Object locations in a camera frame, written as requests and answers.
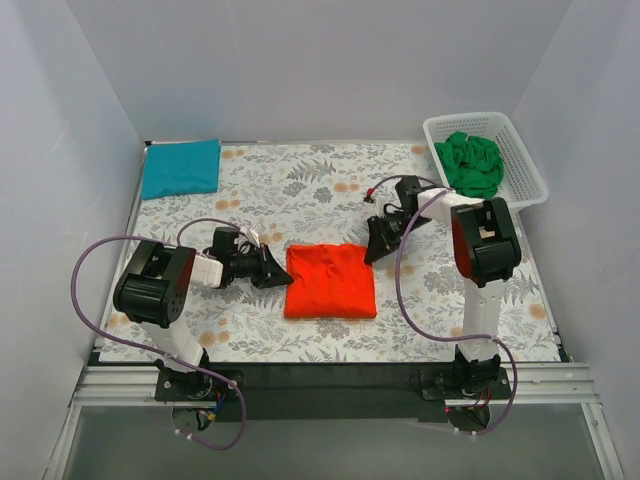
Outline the orange t shirt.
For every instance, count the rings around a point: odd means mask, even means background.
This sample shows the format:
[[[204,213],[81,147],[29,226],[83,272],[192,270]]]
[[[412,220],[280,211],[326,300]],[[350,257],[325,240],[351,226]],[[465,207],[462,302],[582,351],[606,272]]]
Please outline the orange t shirt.
[[[373,319],[377,315],[373,269],[366,248],[354,244],[292,245],[286,253],[288,319]]]

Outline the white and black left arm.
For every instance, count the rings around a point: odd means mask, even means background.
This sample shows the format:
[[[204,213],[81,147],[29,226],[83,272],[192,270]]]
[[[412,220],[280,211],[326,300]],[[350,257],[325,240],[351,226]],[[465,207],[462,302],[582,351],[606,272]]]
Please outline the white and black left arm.
[[[140,325],[162,351],[155,364],[183,397],[203,399],[216,384],[197,370],[209,366],[208,354],[181,318],[189,287],[224,289],[236,279],[248,279],[257,289],[293,283],[256,235],[223,226],[214,230],[211,246],[202,253],[140,241],[116,284],[115,309]]]

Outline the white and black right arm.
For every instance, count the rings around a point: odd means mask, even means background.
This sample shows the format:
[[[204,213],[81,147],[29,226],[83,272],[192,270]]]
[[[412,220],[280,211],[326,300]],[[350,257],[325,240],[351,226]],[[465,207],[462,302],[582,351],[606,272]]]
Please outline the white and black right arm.
[[[397,253],[394,282],[400,312],[420,336],[453,343],[454,360],[444,384],[461,394],[487,394],[499,381],[501,298],[522,253],[506,201],[466,197],[415,175],[392,175],[367,190],[376,213],[367,219],[368,265]],[[410,318],[401,293],[401,257],[409,235],[430,221],[451,228],[455,265],[464,284],[463,334],[438,337]]]

